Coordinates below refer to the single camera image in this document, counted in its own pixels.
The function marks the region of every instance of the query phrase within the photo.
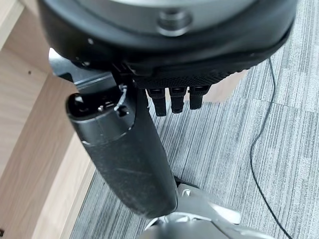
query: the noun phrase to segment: silver metal base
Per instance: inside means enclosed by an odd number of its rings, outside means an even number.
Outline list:
[[[211,195],[180,184],[177,210],[153,219],[140,239],[274,239],[240,226],[239,212],[212,201],[216,199]]]

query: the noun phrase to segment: light wood surface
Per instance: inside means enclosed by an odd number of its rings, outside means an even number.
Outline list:
[[[47,75],[0,52],[0,178]]]
[[[23,10],[18,0],[0,0],[0,50]]]
[[[82,143],[73,134],[39,216],[33,239],[69,238],[94,171]]]
[[[64,109],[66,97],[73,92],[71,83],[49,77],[25,123],[0,180],[4,239],[33,235],[74,134]]]
[[[33,14],[39,15],[36,0],[20,0]]]
[[[4,48],[43,72],[50,73],[49,45],[45,40],[39,19],[24,9]]]

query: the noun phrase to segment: gray metal component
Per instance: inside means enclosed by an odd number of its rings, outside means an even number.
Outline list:
[[[180,36],[222,23],[256,0],[75,0],[93,15],[130,31]],[[183,12],[173,23],[175,30],[163,27],[163,12]]]
[[[159,13],[158,32],[164,36],[181,36],[190,30],[192,16],[187,11],[163,10]]]
[[[53,48],[50,48],[49,51],[49,62],[56,76],[72,80],[83,95],[96,94],[117,87],[111,72],[80,68],[70,60],[60,56]]]
[[[216,199],[197,188],[180,184],[177,210],[153,219],[140,239],[274,239],[238,225],[239,212],[211,201]]]

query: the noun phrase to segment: black plastic housing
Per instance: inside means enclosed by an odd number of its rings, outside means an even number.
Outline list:
[[[173,212],[176,183],[149,114],[145,91],[138,90],[134,96],[131,90],[123,104],[123,112],[128,114],[119,114],[115,105],[103,112],[77,113],[74,99],[71,95],[66,103],[69,119],[117,197],[147,218]]]

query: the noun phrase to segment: striped carpet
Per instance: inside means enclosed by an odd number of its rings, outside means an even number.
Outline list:
[[[301,0],[293,34],[272,58],[277,79],[254,168],[266,198],[294,239],[319,238],[319,1]],[[249,147],[271,97],[267,62],[252,68],[223,104],[165,118],[151,114],[174,174],[240,211],[243,225],[283,239],[258,194]],[[72,239],[134,239],[146,225],[96,173]]]

